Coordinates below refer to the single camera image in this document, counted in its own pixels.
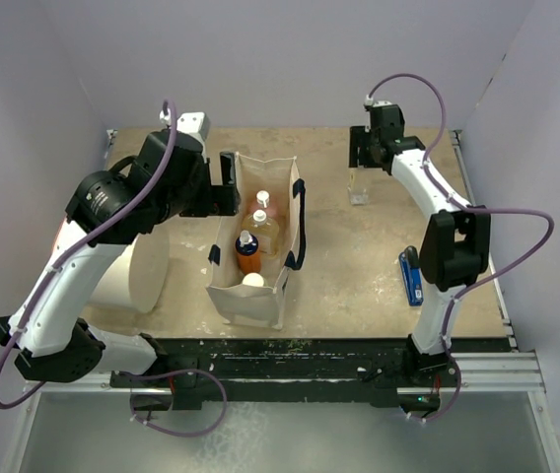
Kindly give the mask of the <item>cream canvas tote bag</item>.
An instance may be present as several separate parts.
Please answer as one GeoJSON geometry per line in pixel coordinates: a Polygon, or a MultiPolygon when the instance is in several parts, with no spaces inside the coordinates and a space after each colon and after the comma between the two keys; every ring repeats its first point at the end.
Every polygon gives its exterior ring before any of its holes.
{"type": "Polygon", "coordinates": [[[221,160],[238,209],[220,221],[207,293],[226,322],[279,330],[289,275],[306,257],[306,184],[295,157],[221,160]]]}

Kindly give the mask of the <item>pink liquid pump bottle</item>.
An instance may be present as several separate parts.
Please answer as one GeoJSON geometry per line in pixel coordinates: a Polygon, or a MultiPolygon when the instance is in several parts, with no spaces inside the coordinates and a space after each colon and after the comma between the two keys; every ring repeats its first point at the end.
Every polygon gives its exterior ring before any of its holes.
{"type": "Polygon", "coordinates": [[[247,214],[253,214],[257,210],[262,210],[268,218],[277,220],[280,216],[279,204],[277,199],[266,190],[259,190],[255,197],[250,201],[247,208],[247,214]]]}

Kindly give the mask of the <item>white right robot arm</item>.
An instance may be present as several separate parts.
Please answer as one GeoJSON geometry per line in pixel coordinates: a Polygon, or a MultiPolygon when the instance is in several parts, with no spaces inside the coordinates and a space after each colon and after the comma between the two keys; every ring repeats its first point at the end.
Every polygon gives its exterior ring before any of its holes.
{"type": "Polygon", "coordinates": [[[350,128],[349,167],[387,172],[408,191],[427,221],[419,252],[424,302],[402,364],[410,383],[425,385],[449,364],[463,291],[488,268],[491,218],[468,209],[468,201],[438,172],[419,138],[404,135],[398,105],[368,99],[364,108],[369,124],[350,128]]]}

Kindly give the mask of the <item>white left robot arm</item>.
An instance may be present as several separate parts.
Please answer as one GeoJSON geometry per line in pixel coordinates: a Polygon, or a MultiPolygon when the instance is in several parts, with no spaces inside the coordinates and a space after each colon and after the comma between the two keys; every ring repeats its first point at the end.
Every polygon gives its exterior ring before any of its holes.
{"type": "Polygon", "coordinates": [[[146,386],[167,376],[165,351],[151,336],[124,336],[82,319],[112,263],[140,235],[174,217],[237,214],[236,157],[220,155],[222,182],[211,181],[203,142],[191,133],[150,133],[138,154],[85,177],[72,195],[52,253],[14,315],[0,317],[0,344],[18,349],[15,366],[30,381],[73,382],[100,372],[131,372],[146,386]]]}

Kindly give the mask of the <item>orange navy pump bottle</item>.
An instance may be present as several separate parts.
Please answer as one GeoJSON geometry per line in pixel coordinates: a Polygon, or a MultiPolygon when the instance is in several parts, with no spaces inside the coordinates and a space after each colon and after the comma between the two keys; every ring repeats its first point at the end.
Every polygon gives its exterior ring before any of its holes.
{"type": "Polygon", "coordinates": [[[241,231],[235,242],[235,251],[238,266],[244,275],[261,271],[259,243],[256,236],[247,230],[241,231]]]}

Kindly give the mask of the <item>clear bottle grey cap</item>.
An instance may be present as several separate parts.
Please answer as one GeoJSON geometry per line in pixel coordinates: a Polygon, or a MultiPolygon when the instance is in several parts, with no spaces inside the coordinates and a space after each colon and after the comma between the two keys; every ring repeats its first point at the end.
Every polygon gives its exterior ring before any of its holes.
{"type": "Polygon", "coordinates": [[[365,206],[370,201],[370,183],[369,170],[366,168],[350,168],[348,196],[352,206],[365,206]]]}

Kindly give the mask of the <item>amber liquid pump bottle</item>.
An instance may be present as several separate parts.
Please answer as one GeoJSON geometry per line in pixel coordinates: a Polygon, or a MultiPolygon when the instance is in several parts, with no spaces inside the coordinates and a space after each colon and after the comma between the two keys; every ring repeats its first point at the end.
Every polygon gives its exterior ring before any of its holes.
{"type": "Polygon", "coordinates": [[[278,255],[280,246],[280,226],[268,218],[262,210],[246,216],[242,221],[242,229],[252,233],[258,239],[259,249],[269,257],[278,255]]]}

